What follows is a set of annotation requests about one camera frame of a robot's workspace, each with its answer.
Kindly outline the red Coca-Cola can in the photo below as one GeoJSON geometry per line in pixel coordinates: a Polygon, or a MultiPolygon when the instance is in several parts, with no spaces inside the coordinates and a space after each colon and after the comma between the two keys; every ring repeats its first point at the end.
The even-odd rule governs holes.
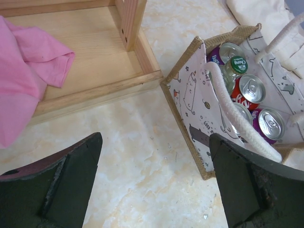
{"type": "Polygon", "coordinates": [[[266,97],[263,82],[255,75],[246,74],[236,80],[236,86],[231,94],[231,100],[253,111],[258,108],[266,97]]]}
{"type": "Polygon", "coordinates": [[[236,107],[238,112],[241,114],[241,116],[246,119],[246,121],[250,124],[250,126],[253,127],[253,119],[252,119],[250,111],[245,106],[243,106],[242,104],[237,103],[237,102],[234,102],[234,106],[236,107]]]}

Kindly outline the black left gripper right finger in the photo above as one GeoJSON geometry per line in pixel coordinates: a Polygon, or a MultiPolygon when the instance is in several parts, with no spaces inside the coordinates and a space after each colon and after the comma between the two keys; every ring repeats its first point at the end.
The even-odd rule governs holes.
{"type": "Polygon", "coordinates": [[[304,173],[260,156],[218,133],[209,148],[230,228],[302,228],[304,173]]]}

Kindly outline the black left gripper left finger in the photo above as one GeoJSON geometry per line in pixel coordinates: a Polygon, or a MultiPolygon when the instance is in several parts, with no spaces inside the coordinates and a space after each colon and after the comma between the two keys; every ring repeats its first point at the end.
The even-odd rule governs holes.
{"type": "Polygon", "coordinates": [[[2,228],[80,228],[103,144],[100,132],[0,176],[2,228]]]}

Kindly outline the green cap glass bottle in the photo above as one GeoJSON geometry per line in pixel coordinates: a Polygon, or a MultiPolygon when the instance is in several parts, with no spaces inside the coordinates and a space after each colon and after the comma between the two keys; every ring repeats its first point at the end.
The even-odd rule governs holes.
{"type": "Polygon", "coordinates": [[[235,86],[236,79],[243,76],[248,69],[247,61],[244,57],[234,56],[226,64],[219,65],[224,83],[229,95],[232,94],[235,86]]]}

